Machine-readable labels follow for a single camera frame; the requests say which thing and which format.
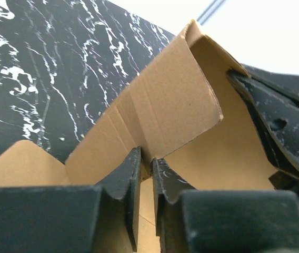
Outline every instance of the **black table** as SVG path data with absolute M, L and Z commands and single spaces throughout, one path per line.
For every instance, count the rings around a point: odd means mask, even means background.
M 104 0 L 2 1 L 0 154 L 30 139 L 64 162 L 173 37 Z

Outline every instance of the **black mechanical clamp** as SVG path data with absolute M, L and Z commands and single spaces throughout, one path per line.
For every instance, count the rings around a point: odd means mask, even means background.
M 299 76 L 229 71 L 279 191 L 198 191 L 152 161 L 163 253 L 299 252 Z M 0 252 L 137 250 L 141 149 L 94 186 L 0 188 Z

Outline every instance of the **open cardboard box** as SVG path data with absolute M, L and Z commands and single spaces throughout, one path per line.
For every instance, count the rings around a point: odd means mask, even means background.
M 65 165 L 19 141 L 0 156 L 0 187 L 95 184 L 141 146 L 147 168 L 165 157 L 197 189 L 272 189 L 268 178 L 276 169 L 226 79 L 229 69 L 249 75 L 192 20 L 105 111 Z M 141 184 L 138 252 L 160 251 L 154 224 L 148 179 Z

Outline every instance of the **black marble surface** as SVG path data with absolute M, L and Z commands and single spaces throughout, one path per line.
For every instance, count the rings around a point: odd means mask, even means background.
M 104 0 L 0 0 L 0 154 L 30 139 L 64 162 L 172 38 Z

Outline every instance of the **white background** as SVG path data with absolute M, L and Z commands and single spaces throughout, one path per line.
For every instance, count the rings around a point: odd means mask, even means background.
M 110 0 L 177 34 L 210 0 Z M 204 31 L 238 61 L 299 74 L 299 0 L 227 0 Z

